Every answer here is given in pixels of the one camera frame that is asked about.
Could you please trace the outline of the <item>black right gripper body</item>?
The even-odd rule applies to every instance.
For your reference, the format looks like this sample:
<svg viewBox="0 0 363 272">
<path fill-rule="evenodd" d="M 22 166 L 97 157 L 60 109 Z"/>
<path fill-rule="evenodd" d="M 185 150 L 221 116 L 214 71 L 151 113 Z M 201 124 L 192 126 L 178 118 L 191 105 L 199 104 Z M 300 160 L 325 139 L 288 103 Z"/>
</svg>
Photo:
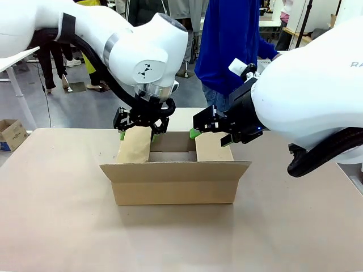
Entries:
<svg viewBox="0 0 363 272">
<path fill-rule="evenodd" d="M 268 130 L 258 119 L 252 101 L 252 88 L 257 78 L 248 80 L 241 88 L 238 96 L 233 100 L 226 115 L 226 133 L 235 134 L 235 143 L 249 143 L 263 135 Z"/>
</svg>

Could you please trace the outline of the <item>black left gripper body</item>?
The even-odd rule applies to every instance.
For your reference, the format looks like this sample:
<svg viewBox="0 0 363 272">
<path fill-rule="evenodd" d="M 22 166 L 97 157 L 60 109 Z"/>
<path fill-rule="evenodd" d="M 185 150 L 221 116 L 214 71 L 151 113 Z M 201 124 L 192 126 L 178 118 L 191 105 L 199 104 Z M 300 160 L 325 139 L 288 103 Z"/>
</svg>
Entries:
<svg viewBox="0 0 363 272">
<path fill-rule="evenodd" d="M 137 101 L 137 107 L 131 109 L 130 118 L 137 126 L 151 127 L 162 117 L 157 113 L 162 107 L 158 99 L 152 98 L 151 101 L 147 101 L 138 95 L 134 98 Z"/>
</svg>

